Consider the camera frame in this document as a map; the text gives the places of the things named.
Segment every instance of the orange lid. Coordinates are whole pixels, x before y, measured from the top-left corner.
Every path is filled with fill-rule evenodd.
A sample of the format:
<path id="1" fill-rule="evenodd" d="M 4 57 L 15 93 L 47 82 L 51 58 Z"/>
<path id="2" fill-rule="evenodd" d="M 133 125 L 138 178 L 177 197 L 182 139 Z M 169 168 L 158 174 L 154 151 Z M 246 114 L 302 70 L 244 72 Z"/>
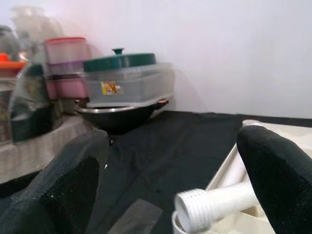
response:
<path id="1" fill-rule="evenodd" d="M 22 69 L 26 62 L 10 61 L 9 57 L 5 53 L 0 53 L 0 69 Z"/>

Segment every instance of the green pot lid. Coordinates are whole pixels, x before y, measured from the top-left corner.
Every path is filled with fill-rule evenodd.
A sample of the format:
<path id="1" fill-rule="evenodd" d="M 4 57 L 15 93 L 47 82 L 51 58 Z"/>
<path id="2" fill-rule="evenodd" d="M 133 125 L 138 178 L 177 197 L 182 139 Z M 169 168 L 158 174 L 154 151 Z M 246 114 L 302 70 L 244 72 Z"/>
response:
<path id="1" fill-rule="evenodd" d="M 156 63 L 155 54 L 122 54 L 123 48 L 113 49 L 114 56 L 88 60 L 83 63 L 85 72 L 145 66 Z"/>

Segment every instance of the clear plastic box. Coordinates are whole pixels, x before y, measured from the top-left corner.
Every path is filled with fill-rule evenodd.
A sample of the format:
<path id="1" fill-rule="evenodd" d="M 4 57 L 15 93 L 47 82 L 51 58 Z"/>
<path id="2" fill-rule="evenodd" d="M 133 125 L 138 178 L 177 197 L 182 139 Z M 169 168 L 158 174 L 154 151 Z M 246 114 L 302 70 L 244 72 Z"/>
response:
<path id="1" fill-rule="evenodd" d="M 11 8 L 14 17 L 20 16 L 43 16 L 44 9 L 36 6 L 18 6 Z"/>
<path id="2" fill-rule="evenodd" d="M 53 38 L 45 44 L 49 64 L 83 62 L 91 58 L 86 38 Z"/>
<path id="3" fill-rule="evenodd" d="M 84 74 L 88 107 L 147 106 L 173 95 L 171 64 L 160 63 Z"/>

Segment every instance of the sticker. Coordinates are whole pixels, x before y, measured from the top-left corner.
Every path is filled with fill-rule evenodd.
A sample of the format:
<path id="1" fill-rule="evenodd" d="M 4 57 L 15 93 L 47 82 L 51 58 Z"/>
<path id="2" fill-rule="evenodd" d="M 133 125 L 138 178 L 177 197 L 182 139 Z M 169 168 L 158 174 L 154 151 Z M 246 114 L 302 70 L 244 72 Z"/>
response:
<path id="1" fill-rule="evenodd" d="M 101 87 L 104 95 L 122 94 L 121 86 L 116 84 L 115 81 L 102 81 Z"/>

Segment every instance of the white wall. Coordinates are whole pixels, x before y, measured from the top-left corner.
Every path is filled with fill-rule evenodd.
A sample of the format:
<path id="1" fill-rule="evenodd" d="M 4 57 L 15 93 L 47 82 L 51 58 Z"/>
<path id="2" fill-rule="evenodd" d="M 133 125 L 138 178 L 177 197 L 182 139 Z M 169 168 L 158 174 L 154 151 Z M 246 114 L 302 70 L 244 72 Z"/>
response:
<path id="1" fill-rule="evenodd" d="M 12 0 L 38 5 L 94 56 L 154 52 L 176 68 L 183 111 L 312 117 L 310 0 Z"/>

